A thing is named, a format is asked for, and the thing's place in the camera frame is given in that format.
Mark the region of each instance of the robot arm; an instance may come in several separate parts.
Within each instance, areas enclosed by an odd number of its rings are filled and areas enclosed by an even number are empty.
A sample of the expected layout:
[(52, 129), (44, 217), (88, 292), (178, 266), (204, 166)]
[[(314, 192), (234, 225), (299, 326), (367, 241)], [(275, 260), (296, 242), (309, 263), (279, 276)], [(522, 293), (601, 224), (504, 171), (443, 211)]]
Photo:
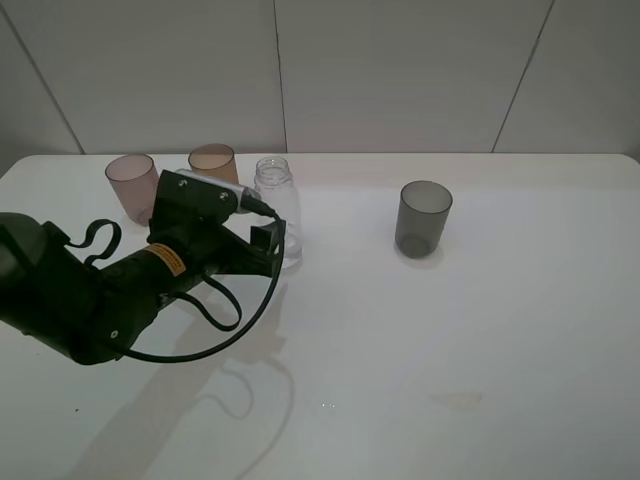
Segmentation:
[[(252, 227), (247, 243), (223, 226), (243, 210), (275, 222)], [(83, 264), (68, 251), (68, 246), (88, 246), (97, 229), (107, 224), (113, 226), (114, 236), (102, 255), (88, 257)], [(191, 172), (164, 171), (149, 226), (149, 245), (98, 270), (93, 261), (108, 258), (119, 242), (117, 224), (96, 221), (87, 240), (73, 245), (50, 222), (40, 225), (26, 215), (0, 213), (0, 319), (84, 365), (123, 355), (157, 363), (192, 361), (217, 353), (247, 333), (266, 308), (280, 275), (285, 227), (277, 214), (245, 187)], [(262, 304), (236, 334), (193, 355), (160, 357), (131, 350), (158, 312), (176, 299), (194, 303), (210, 323), (224, 329), (186, 293), (204, 281), (235, 302), (240, 312), (231, 293), (209, 278), (214, 273), (271, 278)]]

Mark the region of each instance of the pink cup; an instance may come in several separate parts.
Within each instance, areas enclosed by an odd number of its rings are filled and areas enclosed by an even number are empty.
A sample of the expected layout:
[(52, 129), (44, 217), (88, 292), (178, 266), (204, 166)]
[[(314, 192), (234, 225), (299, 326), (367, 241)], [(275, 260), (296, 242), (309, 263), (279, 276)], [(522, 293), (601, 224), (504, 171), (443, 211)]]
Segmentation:
[(105, 175), (127, 216), (146, 227), (153, 214), (158, 171), (148, 155), (125, 155), (107, 165)]

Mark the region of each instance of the tile grout line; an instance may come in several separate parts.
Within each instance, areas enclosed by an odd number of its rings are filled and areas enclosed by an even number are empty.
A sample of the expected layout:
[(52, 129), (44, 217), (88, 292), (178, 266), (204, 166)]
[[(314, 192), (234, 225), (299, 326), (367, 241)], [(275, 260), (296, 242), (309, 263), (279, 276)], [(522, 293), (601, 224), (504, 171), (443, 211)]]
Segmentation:
[(85, 153), (84, 148), (82, 148), (82, 144), (80, 143), (80, 140), (78, 139), (78, 137), (76, 135), (76, 132), (74, 132), (73, 128), (71, 128), (71, 124), (69, 123), (69, 120), (67, 119), (67, 116), (62, 111), (62, 108), (60, 107), (60, 104), (56, 100), (56, 97), (53, 95), (53, 92), (51, 91), (51, 88), (49, 88), (49, 85), (47, 84), (46, 80), (44, 79), (44, 76), (42, 75), (42, 72), (38, 68), (38, 65), (36, 64), (36, 61), (33, 58), (33, 55), (31, 55), (31, 52), (27, 48), (27, 45), (24, 43), (24, 40), (20, 36), (20, 32), (18, 32), (18, 29), (16, 28), (16, 26), (13, 23), (13, 21), (11, 20), (11, 17), (9, 17), (9, 13), (7, 12), (7, 10), (4, 7), (4, 5), (2, 5), (2, 3), (0, 3), (0, 16), (2, 16), (5, 19), (5, 21), (7, 22), (7, 25), (9, 26), (9, 30), (11, 30), (11, 33), (13, 34), (14, 38), (18, 42), (18, 45), (19, 45), (20, 49), (22, 50), (24, 55), (27, 57), (27, 61), (29, 62), (29, 64), (33, 68), (36, 76), (38, 77), (38, 80), (42, 84), (42, 87), (44, 88), (46, 94), (49, 96), (49, 99), (53, 103), (53, 106), (56, 109), (56, 111), (58, 112), (58, 115), (60, 115), (60, 118), (62, 119), (65, 127), (67, 127), (67, 130), (69, 131), (69, 134), (71, 135), (71, 138), (73, 138), (73, 141), (75, 142), (76, 147), (78, 147), (78, 150), (80, 150), (80, 153)]
[(276, 0), (273, 2), (273, 23), (276, 28), (276, 53), (278, 54), (278, 76), (280, 80), (280, 105), (282, 107), (282, 128), (284, 130), (284, 152), (289, 153), (287, 140), (287, 117), (284, 113), (284, 89), (282, 87), (282, 60), (280, 58), (280, 35), (278, 34), (278, 14), (276, 12)]
[(502, 125), (500, 125), (500, 130), (498, 130), (498, 135), (496, 137), (496, 141), (493, 144), (493, 148), (491, 149), (491, 153), (495, 153), (496, 147), (498, 146), (498, 142), (500, 141), (500, 136), (502, 135), (502, 131), (504, 130), (504, 126), (507, 124), (507, 119), (509, 118), (509, 114), (511, 113), (511, 109), (513, 108), (513, 104), (516, 101), (516, 97), (518, 96), (518, 92), (520, 91), (520, 87), (522, 86), (522, 82), (524, 81), (524, 77), (527, 74), (527, 70), (529, 70), (529, 66), (533, 61), (533, 57), (538, 49), (538, 45), (540, 44), (540, 37), (542, 37), (542, 32), (547, 25), (547, 21), (549, 20), (549, 16), (551, 15), (551, 10), (553, 10), (553, 6), (556, 4), (556, 0), (551, 0), (551, 5), (549, 5), (549, 9), (547, 10), (547, 14), (542, 21), (542, 25), (540, 26), (540, 30), (538, 31), (538, 36), (536, 37), (535, 42), (533, 42), (533, 47), (531, 48), (531, 52), (529, 53), (529, 58), (527, 59), (527, 63), (524, 66), (524, 70), (522, 70), (522, 75), (520, 76), (520, 80), (518, 81), (518, 85), (516, 86), (516, 90), (513, 93), (513, 97), (511, 97), (511, 102), (509, 103), (509, 108), (507, 108), (507, 113), (502, 120)]

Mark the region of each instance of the gray cup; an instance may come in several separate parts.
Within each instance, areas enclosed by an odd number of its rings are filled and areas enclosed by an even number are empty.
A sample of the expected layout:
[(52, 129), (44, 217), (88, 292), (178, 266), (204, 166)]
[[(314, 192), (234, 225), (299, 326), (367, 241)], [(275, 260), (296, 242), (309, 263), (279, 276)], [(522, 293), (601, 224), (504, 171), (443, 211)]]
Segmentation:
[(419, 180), (404, 186), (396, 224), (396, 245), (409, 258), (424, 258), (436, 249), (453, 204), (451, 192)]

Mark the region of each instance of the black cable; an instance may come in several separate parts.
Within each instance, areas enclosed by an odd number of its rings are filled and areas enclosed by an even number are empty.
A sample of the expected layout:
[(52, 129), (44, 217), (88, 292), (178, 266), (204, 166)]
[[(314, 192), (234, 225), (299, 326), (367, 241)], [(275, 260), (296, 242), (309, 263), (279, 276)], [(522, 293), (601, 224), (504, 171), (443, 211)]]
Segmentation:
[(202, 304), (202, 302), (200, 300), (198, 300), (197, 298), (192, 297), (188, 293), (174, 292), (174, 293), (170, 293), (169, 295), (167, 295), (167, 297), (168, 298), (175, 298), (176, 300), (182, 300), (183, 302), (187, 302), (187, 303), (193, 305), (202, 314), (204, 319), (211, 324), (211, 326), (213, 326), (214, 328), (217, 328), (221, 332), (232, 332), (232, 331), (234, 331), (236, 328), (238, 328), (238, 325), (240, 325), (240, 320), (242, 320), (242, 309), (237, 310), (236, 303), (233, 303), (233, 302), (232, 302), (233, 306), (236, 307), (236, 311), (238, 312), (238, 321), (233, 323), (233, 324), (231, 324), (231, 325), (225, 325), (224, 323), (220, 323), (215, 318), (213, 318), (213, 315), (211, 315), (209, 313), (209, 311)]
[(229, 302), (231, 302), (231, 305), (233, 305), (233, 308), (236, 309), (236, 313), (238, 314), (238, 322), (237, 324), (234, 324), (235, 327), (237, 327), (240, 324), (240, 320), (242, 320), (242, 306), (240, 305), (240, 302), (238, 302), (238, 299), (236, 298), (236, 296), (233, 293), (231, 293), (231, 290), (229, 290), (227, 287), (222, 285), (217, 280), (214, 280), (213, 278), (209, 277), (205, 272), (202, 273), (201, 278), (204, 283), (209, 285), (214, 290), (217, 290), (218, 292), (220, 292), (222, 295), (226, 297), (227, 300), (229, 300)]
[(189, 355), (174, 355), (174, 356), (164, 356), (164, 355), (151, 355), (148, 353), (138, 352), (136, 350), (130, 350), (128, 348), (124, 348), (119, 346), (113, 341), (104, 339), (97, 335), (91, 335), (91, 339), (95, 340), (97, 343), (101, 344), (105, 348), (108, 348), (120, 355), (129, 358), (135, 358), (136, 360), (141, 360), (143, 362), (150, 363), (186, 363), (193, 362), (195, 360), (201, 360), (206, 357), (210, 357), (211, 355), (215, 355), (218, 352), (221, 352), (227, 347), (230, 347), (242, 337), (244, 337), (251, 328), (256, 324), (258, 319), (262, 316), (264, 311), (266, 310), (269, 302), (271, 301), (271, 297), (273, 297), (273, 293), (275, 292), (276, 286), (278, 284), (278, 279), (280, 278), (280, 271), (282, 270), (282, 262), (284, 261), (284, 245), (285, 245), (285, 227), (284, 222), (278, 216), (278, 214), (270, 208), (266, 203), (261, 202), (255, 198), (251, 197), (242, 197), (241, 206), (246, 210), (257, 213), (258, 215), (262, 215), (265, 217), (271, 217), (276, 221), (276, 229), (278, 232), (278, 253), (276, 255), (276, 268), (273, 272), (273, 276), (271, 277), (271, 282), (269, 283), (269, 287), (267, 288), (267, 293), (262, 300), (260, 306), (256, 310), (256, 313), (253, 314), (244, 327), (238, 330), (231, 338), (228, 338), (222, 343), (219, 343), (215, 347), (208, 348), (206, 350), (202, 350), (197, 353), (191, 353)]

